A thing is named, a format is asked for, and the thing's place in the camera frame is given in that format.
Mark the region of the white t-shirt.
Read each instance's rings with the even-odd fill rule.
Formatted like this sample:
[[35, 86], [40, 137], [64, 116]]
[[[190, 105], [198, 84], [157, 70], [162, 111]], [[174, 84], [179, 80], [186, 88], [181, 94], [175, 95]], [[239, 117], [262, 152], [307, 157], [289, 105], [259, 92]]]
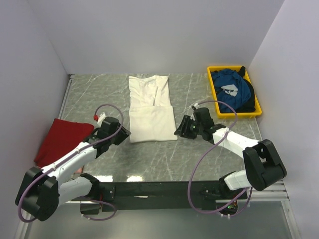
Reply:
[[129, 90], [130, 143], [177, 140], [168, 76], [130, 76]]

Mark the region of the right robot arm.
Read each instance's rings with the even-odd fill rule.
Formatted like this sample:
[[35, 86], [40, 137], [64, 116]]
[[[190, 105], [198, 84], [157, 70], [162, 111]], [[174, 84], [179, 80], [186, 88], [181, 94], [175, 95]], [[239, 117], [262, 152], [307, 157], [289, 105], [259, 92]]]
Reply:
[[241, 157], [244, 169], [220, 178], [219, 194], [231, 198], [238, 189], [250, 188], [263, 191], [286, 177], [286, 168], [274, 146], [265, 139], [257, 141], [235, 133], [230, 128], [215, 124], [208, 108], [194, 108], [191, 116], [184, 115], [174, 135], [203, 140], [221, 146]]

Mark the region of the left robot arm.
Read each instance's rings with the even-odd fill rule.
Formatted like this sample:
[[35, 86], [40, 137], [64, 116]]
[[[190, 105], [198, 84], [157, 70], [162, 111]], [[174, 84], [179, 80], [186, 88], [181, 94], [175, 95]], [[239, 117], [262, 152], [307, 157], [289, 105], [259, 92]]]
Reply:
[[45, 221], [70, 200], [85, 197], [100, 204], [104, 194], [113, 197], [114, 189], [104, 189], [100, 181], [90, 174], [83, 173], [75, 180], [70, 177], [77, 168], [97, 159], [111, 145], [121, 144], [130, 134], [118, 119], [106, 117], [99, 127], [56, 162], [42, 168], [30, 168], [15, 199], [20, 220], [31, 221], [22, 216], [22, 211], [31, 214], [35, 220]]

